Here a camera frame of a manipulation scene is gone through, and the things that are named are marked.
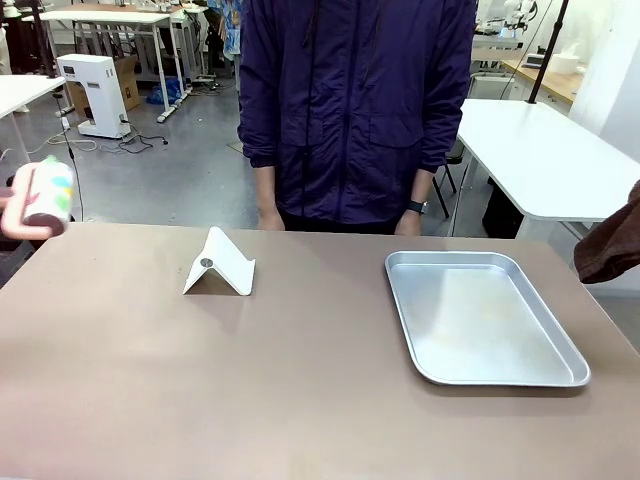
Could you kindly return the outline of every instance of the wristwatch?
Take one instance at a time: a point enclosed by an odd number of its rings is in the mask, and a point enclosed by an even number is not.
[[[424,215],[424,211],[426,208],[427,208],[427,202],[420,203],[420,202],[414,202],[413,200],[411,200],[409,202],[409,205],[407,206],[407,210],[411,210],[412,212],[417,212],[420,215]]]

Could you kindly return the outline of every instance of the white desk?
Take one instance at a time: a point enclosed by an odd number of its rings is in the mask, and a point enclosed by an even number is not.
[[[601,222],[627,203],[640,165],[544,104],[467,100],[458,137],[473,183],[486,169],[525,216],[518,238],[547,241],[554,222]]]
[[[171,115],[182,101],[188,96],[189,91],[185,91],[183,87],[182,71],[180,67],[180,60],[178,58],[178,50],[176,46],[176,39],[173,29],[173,23],[180,23],[181,18],[172,20],[172,14],[160,13],[160,12],[143,12],[132,11],[133,7],[116,7],[114,5],[89,5],[78,4],[71,7],[62,8],[59,10],[53,10],[45,12],[40,15],[40,18],[47,25],[47,34],[49,36],[49,44],[54,57],[57,57],[55,50],[55,43],[53,41],[53,35],[51,34],[52,27],[51,22],[76,22],[78,25],[76,30],[84,35],[82,24],[89,25],[89,33],[93,36],[96,47],[99,45],[98,35],[113,36],[110,26],[124,25],[132,29],[134,35],[150,35],[153,37],[153,44],[155,47],[156,60],[158,63],[158,77],[160,79],[160,88],[162,89],[162,98],[164,101],[164,112],[158,116],[158,122],[164,122],[169,115]],[[27,17],[24,21],[33,21],[33,17]],[[178,80],[180,83],[180,98],[175,104],[169,105],[169,97],[167,95],[166,79],[164,69],[162,67],[162,56],[160,54],[160,43],[158,27],[161,23],[167,23],[169,26],[169,32],[171,33],[171,41],[173,43],[173,55],[176,64],[176,71]],[[64,24],[60,23],[64,30],[69,30]],[[140,26],[146,26],[150,28],[150,31],[141,31]]]
[[[13,112],[22,105],[43,96],[45,93],[64,85],[62,77],[48,78],[43,75],[0,75],[0,118],[9,116],[14,133],[18,140],[20,153],[25,163],[30,162],[27,147],[24,144],[20,129],[13,117]]]

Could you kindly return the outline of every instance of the metal tray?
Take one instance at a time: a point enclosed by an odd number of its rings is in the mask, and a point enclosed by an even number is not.
[[[516,262],[396,252],[385,262],[418,371],[447,385],[580,387],[591,371]]]

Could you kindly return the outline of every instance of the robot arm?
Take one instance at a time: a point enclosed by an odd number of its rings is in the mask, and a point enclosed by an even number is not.
[[[522,28],[526,32],[529,22],[538,15],[538,3],[535,0],[507,0],[504,9],[505,27],[509,30]]]

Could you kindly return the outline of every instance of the hand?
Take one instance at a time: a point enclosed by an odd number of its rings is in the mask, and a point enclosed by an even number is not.
[[[396,235],[404,237],[419,237],[422,233],[420,214],[412,210],[407,210],[402,215],[396,227]]]
[[[278,213],[278,210],[273,209],[264,213],[260,212],[258,229],[273,232],[284,232],[284,222],[282,221],[282,217]]]

